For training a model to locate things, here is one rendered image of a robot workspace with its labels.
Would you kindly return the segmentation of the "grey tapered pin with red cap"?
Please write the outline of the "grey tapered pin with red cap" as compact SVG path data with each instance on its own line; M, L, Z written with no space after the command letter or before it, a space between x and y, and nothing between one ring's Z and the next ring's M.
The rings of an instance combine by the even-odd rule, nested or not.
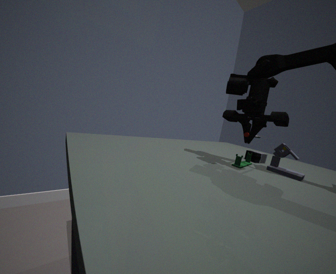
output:
M247 133L247 132L244 133L244 136L245 136L245 137L248 137L249 135L250 135L250 134ZM255 138L260 138L260 136L257 136L257 135L256 135Z

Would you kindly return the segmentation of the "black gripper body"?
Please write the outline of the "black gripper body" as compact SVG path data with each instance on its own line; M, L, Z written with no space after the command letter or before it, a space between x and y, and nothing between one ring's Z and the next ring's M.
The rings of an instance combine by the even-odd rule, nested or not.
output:
M261 93L253 93L248 97L255 99L255 96L264 95ZM257 112L258 110L246 110L244 114L238 114L235 110L225 110L223 113L223 118L229 122L238 122L238 119L246 119L248 122L250 120L263 121L265 124L268 122L274 122L276 126L288 127L289 116L286 112L271 112L270 115L264 115L265 108L267 106L267 96L265 96L265 106L263 112Z

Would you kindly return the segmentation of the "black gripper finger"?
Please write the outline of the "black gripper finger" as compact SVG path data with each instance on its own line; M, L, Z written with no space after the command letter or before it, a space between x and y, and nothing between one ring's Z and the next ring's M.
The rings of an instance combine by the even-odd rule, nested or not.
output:
M238 119L238 122L241 123L244 133L250 133L251 124L246 119ZM248 142L248 137L244 136L244 142Z
M250 130L250 135L248 137L248 142L250 143L253 138L256 136L256 134L263 128L266 127L267 125L263 122L263 121L256 121L256 120L252 120L252 128Z

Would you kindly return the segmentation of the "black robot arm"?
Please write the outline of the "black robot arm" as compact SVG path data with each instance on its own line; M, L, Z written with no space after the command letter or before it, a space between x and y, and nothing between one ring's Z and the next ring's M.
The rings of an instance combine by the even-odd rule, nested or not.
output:
M287 70L324 62L330 63L336 70L336 43L289 55L265 55L258 59L256 66L247 75L230 74L226 94L242 96L251 85L249 95L261 93L268 97L270 88L276 87L278 83L273 76ZM257 112L262 113L265 106L264 95L255 96L255 99L239 99L237 110L258 110Z

